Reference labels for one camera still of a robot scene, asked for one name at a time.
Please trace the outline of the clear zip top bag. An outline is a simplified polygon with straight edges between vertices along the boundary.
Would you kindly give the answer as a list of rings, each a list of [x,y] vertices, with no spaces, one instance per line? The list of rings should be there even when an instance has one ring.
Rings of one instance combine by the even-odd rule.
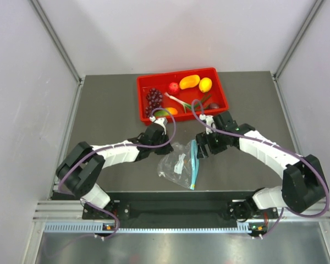
[[[195,190],[200,164],[196,141],[191,140],[186,145],[175,142],[172,147],[173,152],[165,155],[157,166],[158,176],[186,189]],[[190,161],[187,166],[184,165],[185,160]]]

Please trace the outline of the yellow fake corn cob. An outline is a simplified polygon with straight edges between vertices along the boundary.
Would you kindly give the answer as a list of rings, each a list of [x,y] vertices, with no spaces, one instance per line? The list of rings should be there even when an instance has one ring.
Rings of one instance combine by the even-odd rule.
[[[199,84],[200,80],[198,75],[189,75],[181,79],[179,87],[181,90],[193,88]]]

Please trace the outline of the yellow fake lemon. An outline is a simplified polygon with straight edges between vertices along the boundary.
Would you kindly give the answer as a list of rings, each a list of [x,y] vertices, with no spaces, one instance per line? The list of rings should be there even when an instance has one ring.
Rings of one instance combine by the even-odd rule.
[[[202,78],[199,82],[199,90],[202,93],[207,93],[212,88],[212,80],[210,78]]]

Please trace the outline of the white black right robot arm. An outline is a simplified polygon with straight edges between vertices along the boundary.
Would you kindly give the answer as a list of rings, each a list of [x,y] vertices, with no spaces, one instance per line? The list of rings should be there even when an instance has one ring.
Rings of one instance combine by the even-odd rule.
[[[280,186],[257,189],[246,198],[245,209],[249,216],[257,218],[266,209],[280,207],[305,217],[304,212],[321,199],[325,199],[326,204],[316,216],[326,213],[329,189],[317,157],[304,157],[286,150],[249,124],[237,125],[229,112],[216,116],[200,114],[195,118],[206,128],[196,135],[199,159],[235,147],[255,157],[281,178]]]

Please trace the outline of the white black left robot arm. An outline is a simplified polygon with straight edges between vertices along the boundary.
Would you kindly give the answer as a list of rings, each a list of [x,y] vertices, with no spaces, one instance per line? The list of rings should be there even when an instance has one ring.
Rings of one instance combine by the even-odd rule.
[[[167,155],[173,151],[166,130],[166,118],[158,118],[139,136],[104,146],[78,143],[56,169],[60,185],[65,185],[75,198],[88,202],[102,218],[112,215],[111,198],[96,183],[101,170],[121,163],[144,160],[150,153]]]

